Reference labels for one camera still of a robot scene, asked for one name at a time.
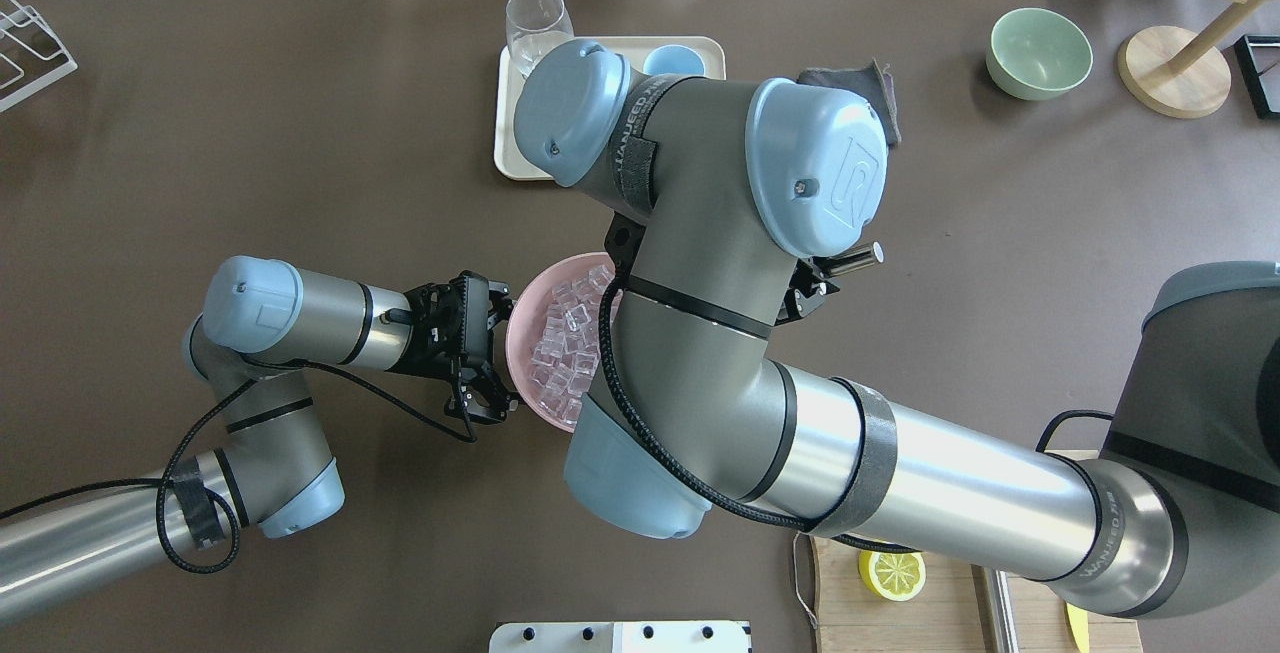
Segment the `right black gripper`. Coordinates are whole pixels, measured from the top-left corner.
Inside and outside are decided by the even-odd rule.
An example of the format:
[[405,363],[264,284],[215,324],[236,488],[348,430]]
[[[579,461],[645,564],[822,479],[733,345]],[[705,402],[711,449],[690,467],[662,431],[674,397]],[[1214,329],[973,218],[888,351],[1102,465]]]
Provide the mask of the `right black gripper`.
[[[652,280],[636,279],[631,270],[639,255],[646,228],[622,214],[616,214],[605,234],[605,252],[611,257],[617,277],[622,280],[621,289],[632,289],[637,296],[654,300],[671,309],[694,314],[699,318],[718,321],[726,326],[744,326],[746,318],[736,312],[716,309],[712,303],[694,300],[685,294],[659,287]],[[800,321],[815,312],[826,297],[840,292],[832,277],[814,259],[800,259],[782,296],[774,316],[774,325]]]

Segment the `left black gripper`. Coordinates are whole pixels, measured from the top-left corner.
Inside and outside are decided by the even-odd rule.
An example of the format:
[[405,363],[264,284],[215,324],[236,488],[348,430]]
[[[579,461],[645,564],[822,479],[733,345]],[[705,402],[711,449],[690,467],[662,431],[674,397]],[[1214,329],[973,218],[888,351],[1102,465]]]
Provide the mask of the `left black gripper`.
[[521,405],[493,366],[493,328],[509,321],[516,301],[506,280],[462,271],[443,284],[404,293],[385,321],[410,329],[404,352],[389,373],[451,384],[445,415],[472,425],[495,425]]

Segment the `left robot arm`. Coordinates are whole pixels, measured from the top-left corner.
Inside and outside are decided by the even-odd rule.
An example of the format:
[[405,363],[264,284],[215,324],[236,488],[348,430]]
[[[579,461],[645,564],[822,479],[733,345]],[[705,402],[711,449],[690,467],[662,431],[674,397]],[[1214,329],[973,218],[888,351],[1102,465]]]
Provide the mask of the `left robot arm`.
[[14,624],[166,561],[224,570],[242,536],[279,539],[346,502],[305,374],[366,388],[357,369],[443,382],[463,443],[520,402],[494,365],[515,303],[503,280],[463,271],[407,292],[282,260],[234,256],[215,273],[183,338],[214,407],[156,471],[46,496],[3,513],[3,622]]

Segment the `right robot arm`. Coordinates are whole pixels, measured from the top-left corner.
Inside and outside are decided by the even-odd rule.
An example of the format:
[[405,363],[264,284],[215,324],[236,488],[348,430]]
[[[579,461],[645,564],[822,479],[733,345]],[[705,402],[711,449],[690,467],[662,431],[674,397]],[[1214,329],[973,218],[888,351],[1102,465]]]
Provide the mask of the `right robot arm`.
[[518,147],[622,262],[589,510],[671,538],[740,504],[1130,618],[1277,576],[1275,134],[978,93],[891,155],[856,93],[540,61]]

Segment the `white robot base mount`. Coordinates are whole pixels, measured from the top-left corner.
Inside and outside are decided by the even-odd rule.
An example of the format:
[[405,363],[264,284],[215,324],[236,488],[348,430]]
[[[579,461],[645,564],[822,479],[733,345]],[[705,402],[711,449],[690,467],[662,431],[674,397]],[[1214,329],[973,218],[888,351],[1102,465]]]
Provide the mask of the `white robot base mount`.
[[489,652],[754,652],[748,622],[649,620],[509,622],[490,635]]

